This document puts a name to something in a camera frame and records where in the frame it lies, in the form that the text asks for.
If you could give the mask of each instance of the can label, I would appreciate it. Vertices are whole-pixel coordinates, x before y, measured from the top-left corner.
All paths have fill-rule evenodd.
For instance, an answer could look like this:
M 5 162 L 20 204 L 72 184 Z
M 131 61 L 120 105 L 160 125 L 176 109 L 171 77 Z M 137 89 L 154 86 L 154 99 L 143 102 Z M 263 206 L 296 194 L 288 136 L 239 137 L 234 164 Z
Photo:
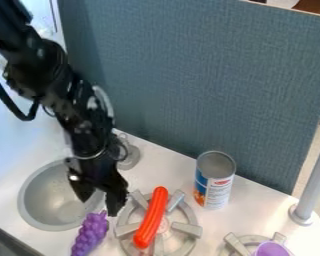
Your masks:
M 194 198 L 197 203 L 208 209 L 222 208 L 229 201 L 234 175 L 223 178 L 205 178 L 197 169 Z

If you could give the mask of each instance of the tin can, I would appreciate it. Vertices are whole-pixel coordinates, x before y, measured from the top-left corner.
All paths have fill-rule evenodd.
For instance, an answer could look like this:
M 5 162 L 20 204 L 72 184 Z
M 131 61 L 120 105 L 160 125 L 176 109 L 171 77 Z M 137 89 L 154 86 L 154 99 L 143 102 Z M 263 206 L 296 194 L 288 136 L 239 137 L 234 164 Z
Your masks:
M 208 151 L 197 159 L 194 198 L 207 209 L 225 206 L 236 172 L 235 161 L 219 151 Z

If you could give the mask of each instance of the black cable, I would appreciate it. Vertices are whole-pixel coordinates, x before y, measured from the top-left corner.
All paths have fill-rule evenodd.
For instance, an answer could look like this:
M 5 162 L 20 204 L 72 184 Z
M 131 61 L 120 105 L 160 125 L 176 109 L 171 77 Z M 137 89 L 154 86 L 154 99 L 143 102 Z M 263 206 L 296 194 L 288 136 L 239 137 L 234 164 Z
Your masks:
M 35 118 L 36 112 L 39 107 L 39 101 L 34 100 L 28 115 L 25 115 L 8 96 L 0 83 L 0 100 L 6 105 L 6 107 L 20 120 L 31 121 Z
M 106 147 L 107 154 L 115 161 L 122 162 L 128 157 L 128 149 L 116 135 L 111 134 L 107 137 L 108 143 Z
M 56 114 L 51 113 L 51 112 L 47 109 L 47 107 L 42 106 L 42 109 L 44 110 L 44 112 L 45 112 L 48 116 L 50 116 L 50 117 L 56 117 Z

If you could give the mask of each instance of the purple plastic object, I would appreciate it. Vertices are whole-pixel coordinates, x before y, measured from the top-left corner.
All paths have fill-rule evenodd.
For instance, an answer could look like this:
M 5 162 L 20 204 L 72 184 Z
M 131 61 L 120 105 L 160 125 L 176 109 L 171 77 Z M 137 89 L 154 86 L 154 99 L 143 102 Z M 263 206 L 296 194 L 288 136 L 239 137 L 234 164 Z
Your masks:
M 285 247 L 274 242 L 264 242 L 257 247 L 253 256 L 290 256 Z
M 78 236 L 72 246 L 71 256 L 86 256 L 106 236 L 109 222 L 106 220 L 107 213 L 89 213 L 79 229 Z

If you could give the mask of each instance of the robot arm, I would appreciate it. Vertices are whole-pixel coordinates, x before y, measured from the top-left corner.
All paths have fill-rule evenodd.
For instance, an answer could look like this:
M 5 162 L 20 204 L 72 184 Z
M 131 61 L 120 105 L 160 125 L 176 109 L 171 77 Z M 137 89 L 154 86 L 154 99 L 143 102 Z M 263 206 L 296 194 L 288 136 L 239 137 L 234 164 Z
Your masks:
M 108 213 L 125 204 L 127 182 L 117 172 L 122 144 L 112 134 L 112 119 L 92 85 L 74 72 L 64 50 L 41 38 L 31 16 L 18 0 L 0 0 L 0 54 L 7 60 L 3 77 L 11 89 L 33 103 L 26 115 L 0 84 L 1 101 L 21 120 L 33 120 L 39 105 L 52 109 L 72 142 L 74 157 L 66 160 L 69 182 L 85 201 L 95 188 L 107 192 Z

